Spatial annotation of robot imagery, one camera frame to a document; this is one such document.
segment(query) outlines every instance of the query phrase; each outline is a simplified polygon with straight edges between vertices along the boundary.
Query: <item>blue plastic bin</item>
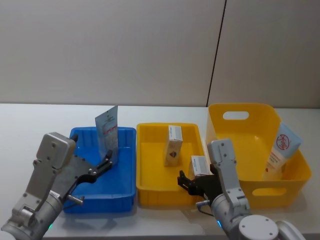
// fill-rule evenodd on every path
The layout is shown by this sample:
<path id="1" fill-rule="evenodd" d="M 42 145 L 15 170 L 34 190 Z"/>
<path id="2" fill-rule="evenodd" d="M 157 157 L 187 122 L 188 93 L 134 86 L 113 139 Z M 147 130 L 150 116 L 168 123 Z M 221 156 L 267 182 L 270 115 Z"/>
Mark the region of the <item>blue plastic bin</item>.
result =
<path id="1" fill-rule="evenodd" d="M 101 159 L 98 149 L 96 127 L 76 127 L 70 136 L 78 134 L 75 155 L 85 158 L 93 165 Z M 66 209 L 65 213 L 123 213 L 133 208 L 136 195 L 136 130 L 118 127 L 118 163 L 93 184 L 82 183 L 76 187 L 73 196 L 84 196 L 82 206 Z M 66 201 L 64 207 L 72 205 Z"/>

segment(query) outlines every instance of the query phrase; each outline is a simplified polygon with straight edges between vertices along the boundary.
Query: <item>white wall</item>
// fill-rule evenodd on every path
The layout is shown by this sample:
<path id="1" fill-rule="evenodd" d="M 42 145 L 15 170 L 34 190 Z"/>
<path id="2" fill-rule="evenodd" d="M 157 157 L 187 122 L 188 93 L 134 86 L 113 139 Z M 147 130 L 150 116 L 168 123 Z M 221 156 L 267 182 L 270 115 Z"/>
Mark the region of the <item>white wall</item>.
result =
<path id="1" fill-rule="evenodd" d="M 209 104 L 320 107 L 320 2 L 227 0 Z"/>
<path id="2" fill-rule="evenodd" d="M 224 0 L 1 0 L 0 102 L 205 106 Z"/>

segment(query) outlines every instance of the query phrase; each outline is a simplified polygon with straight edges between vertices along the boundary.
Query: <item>basket handle hole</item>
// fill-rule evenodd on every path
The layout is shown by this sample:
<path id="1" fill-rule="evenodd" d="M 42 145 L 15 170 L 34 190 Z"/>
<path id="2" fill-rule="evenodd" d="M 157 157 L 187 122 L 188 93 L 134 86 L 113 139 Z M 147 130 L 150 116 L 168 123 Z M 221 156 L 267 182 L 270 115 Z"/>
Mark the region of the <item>basket handle hole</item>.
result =
<path id="1" fill-rule="evenodd" d="M 286 194 L 287 189 L 284 187 L 266 187 L 266 188 L 257 188 L 252 194 L 256 197 L 267 197 L 267 196 L 282 196 Z"/>
<path id="2" fill-rule="evenodd" d="M 226 111 L 223 114 L 224 120 L 246 120 L 248 117 L 247 111 Z"/>

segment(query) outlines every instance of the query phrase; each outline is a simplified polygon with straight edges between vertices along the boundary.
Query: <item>white table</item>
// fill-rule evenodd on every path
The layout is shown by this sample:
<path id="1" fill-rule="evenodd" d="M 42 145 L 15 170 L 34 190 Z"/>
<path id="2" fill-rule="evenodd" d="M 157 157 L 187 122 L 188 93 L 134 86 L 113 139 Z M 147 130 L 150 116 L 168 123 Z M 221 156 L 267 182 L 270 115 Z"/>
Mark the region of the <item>white table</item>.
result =
<path id="1" fill-rule="evenodd" d="M 39 144 L 45 133 L 68 136 L 73 127 L 94 126 L 95 117 L 111 106 L 0 104 L 0 224 L 11 215 L 11 209 L 26 189 L 33 171 Z M 199 127 L 206 134 L 206 107 L 120 106 L 118 125 L 135 128 L 139 123 L 182 122 Z M 300 147 L 313 176 L 292 206 L 286 209 L 254 210 L 273 220 L 286 219 L 307 239 L 320 238 L 320 109 L 277 109 L 284 122 L 304 140 Z M 46 240 L 104 240 L 116 237 L 130 239 L 212 239 L 226 240 L 213 217 L 195 210 L 147 209 L 136 207 L 128 214 L 61 213 L 48 230 Z"/>

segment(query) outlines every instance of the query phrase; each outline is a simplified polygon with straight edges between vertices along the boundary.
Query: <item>cardboard box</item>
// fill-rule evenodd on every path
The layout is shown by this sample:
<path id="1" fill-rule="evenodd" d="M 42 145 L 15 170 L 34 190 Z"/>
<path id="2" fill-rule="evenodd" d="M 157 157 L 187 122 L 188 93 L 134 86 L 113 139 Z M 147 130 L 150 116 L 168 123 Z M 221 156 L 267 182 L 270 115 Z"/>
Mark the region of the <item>cardboard box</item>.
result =
<path id="1" fill-rule="evenodd" d="M 164 166 L 177 166 L 179 153 L 183 143 L 180 126 L 168 126 L 168 138 L 164 146 Z"/>
<path id="2" fill-rule="evenodd" d="M 200 176 L 210 175 L 205 156 L 191 156 L 189 167 L 189 179 L 195 179 Z"/>

